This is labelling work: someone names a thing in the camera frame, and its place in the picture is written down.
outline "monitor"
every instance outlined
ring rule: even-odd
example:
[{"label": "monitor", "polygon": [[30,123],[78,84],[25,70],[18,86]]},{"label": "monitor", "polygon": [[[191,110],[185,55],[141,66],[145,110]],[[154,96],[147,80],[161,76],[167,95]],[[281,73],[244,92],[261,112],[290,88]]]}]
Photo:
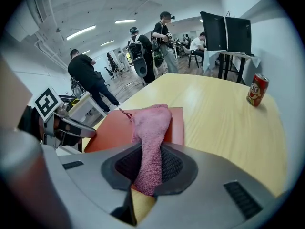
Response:
[{"label": "monitor", "polygon": [[251,55],[251,23],[250,20],[240,18],[225,18],[228,51],[244,52]]},{"label": "monitor", "polygon": [[200,14],[203,20],[207,50],[227,50],[224,17],[207,12],[200,12]]}]

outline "gray pants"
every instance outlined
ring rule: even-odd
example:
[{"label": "gray pants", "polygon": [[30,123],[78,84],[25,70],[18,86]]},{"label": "gray pants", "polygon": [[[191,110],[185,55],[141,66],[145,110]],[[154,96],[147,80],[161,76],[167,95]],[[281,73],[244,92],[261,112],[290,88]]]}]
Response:
[{"label": "gray pants", "polygon": [[173,53],[173,49],[165,44],[160,45],[161,52],[167,64],[168,73],[178,74],[178,61]]}]

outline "fluorescent light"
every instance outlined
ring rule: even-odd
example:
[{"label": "fluorescent light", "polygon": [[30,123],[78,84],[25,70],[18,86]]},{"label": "fluorescent light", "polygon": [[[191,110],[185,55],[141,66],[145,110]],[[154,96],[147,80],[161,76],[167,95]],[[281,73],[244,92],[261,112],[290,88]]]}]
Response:
[{"label": "fluorescent light", "polygon": [[70,39],[72,39],[73,37],[76,37],[76,36],[78,36],[78,35],[80,35],[80,34],[86,32],[86,31],[90,31],[90,30],[93,30],[93,29],[95,29],[95,25],[93,25],[93,26],[91,26],[91,27],[88,27],[88,28],[86,28],[86,29],[83,29],[83,30],[81,30],[81,31],[79,31],[79,32],[77,32],[77,33],[74,33],[74,34],[72,34],[71,36],[68,36],[68,37],[67,37],[67,40],[70,40]]},{"label": "fluorescent light", "polygon": [[120,23],[129,23],[129,22],[135,22],[136,20],[124,20],[124,21],[116,21],[115,24],[120,24]]},{"label": "fluorescent light", "polygon": [[105,43],[103,43],[101,46],[106,45],[106,44],[109,44],[109,43],[111,43],[111,42],[114,42],[114,40],[112,40],[112,41],[110,41],[110,42],[105,42]]}]

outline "ceiling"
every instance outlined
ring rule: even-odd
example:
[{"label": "ceiling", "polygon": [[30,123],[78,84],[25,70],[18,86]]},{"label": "ceiling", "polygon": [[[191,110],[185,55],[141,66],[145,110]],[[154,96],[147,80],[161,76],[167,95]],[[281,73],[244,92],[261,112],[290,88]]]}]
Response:
[{"label": "ceiling", "polygon": [[[50,0],[49,3],[48,0],[42,0],[47,17],[39,28],[50,48],[68,64],[71,49],[99,52],[102,49],[100,45],[111,40],[123,45],[132,26],[146,27],[146,31],[143,31],[146,33],[153,29],[148,25],[155,24],[163,11],[175,14],[199,4],[204,10],[207,2],[215,1],[217,0]],[[189,18],[187,14],[183,15],[184,18],[175,16],[176,20]],[[116,20],[127,19],[136,19],[136,22],[114,24]],[[66,37],[92,25],[96,25],[96,29],[66,40]]]}]

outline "chair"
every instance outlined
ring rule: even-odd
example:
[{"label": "chair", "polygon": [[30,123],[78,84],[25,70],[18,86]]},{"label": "chair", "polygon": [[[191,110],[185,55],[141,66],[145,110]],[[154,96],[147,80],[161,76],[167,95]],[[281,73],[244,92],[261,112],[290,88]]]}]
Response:
[{"label": "chair", "polygon": [[192,56],[195,56],[195,60],[196,60],[196,64],[197,64],[197,67],[199,68],[199,64],[198,64],[198,61],[197,61],[197,57],[194,53],[194,50],[189,50],[187,49],[186,47],[183,46],[183,50],[184,50],[184,53],[187,54],[187,55],[190,55],[190,60],[189,60],[189,68],[190,68],[190,65],[191,65],[191,58]]}]

